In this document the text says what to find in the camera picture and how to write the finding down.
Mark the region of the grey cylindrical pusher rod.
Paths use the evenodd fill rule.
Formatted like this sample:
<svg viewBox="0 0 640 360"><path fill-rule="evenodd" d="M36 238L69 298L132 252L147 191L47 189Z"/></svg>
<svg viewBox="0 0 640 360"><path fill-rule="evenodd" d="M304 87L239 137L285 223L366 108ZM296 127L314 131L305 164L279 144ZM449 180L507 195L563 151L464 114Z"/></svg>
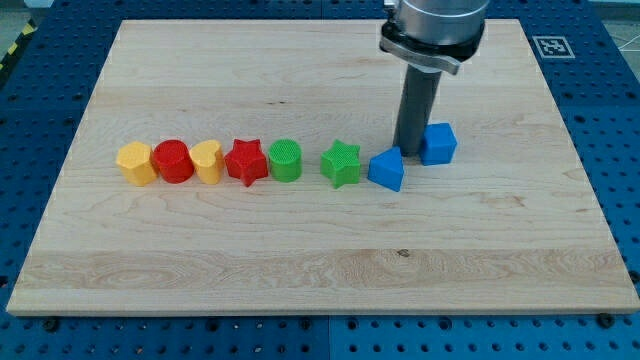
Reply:
<svg viewBox="0 0 640 360"><path fill-rule="evenodd" d="M404 157L419 153L440 78L440 71L423 72L407 66L393 138L393 145Z"/></svg>

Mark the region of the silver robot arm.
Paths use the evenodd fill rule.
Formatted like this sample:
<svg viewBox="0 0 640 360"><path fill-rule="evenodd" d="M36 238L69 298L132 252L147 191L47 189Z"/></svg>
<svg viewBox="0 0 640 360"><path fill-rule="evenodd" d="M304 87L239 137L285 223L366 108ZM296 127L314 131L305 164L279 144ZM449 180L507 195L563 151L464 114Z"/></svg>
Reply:
<svg viewBox="0 0 640 360"><path fill-rule="evenodd" d="M477 52L489 0L399 0L387 9L379 48L406 64L393 144L405 157L423 142L441 74Z"/></svg>

